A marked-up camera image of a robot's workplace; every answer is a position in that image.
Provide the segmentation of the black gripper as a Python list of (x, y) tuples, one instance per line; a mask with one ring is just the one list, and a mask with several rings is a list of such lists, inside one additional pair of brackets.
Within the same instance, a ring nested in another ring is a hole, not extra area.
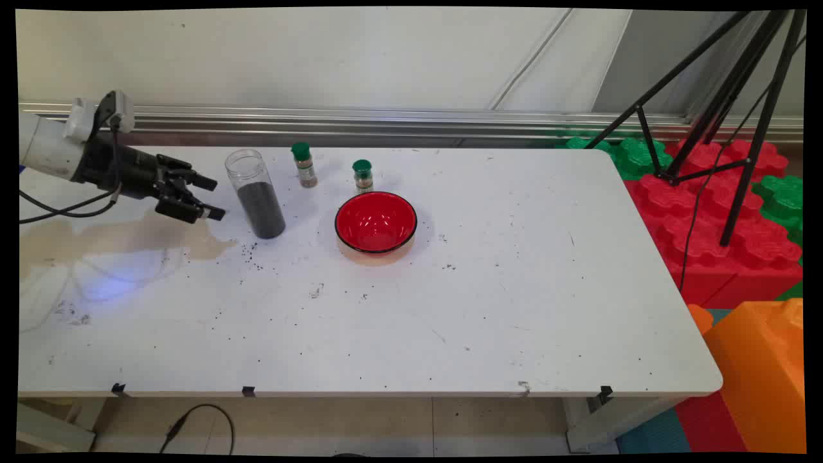
[(193, 185), (207, 191), (214, 191), (218, 185), (214, 179), (194, 170), (188, 162), (116, 145), (109, 136), (97, 136), (84, 145), (77, 167), (77, 182), (91, 183), (105, 191), (120, 185), (120, 194), (133, 199), (155, 197), (156, 213), (181, 222), (194, 224), (201, 219), (218, 222), (224, 219), (226, 210), (223, 208), (203, 203), (187, 188), (172, 187), (164, 192), (158, 181), (164, 185), (177, 181), (180, 185)]

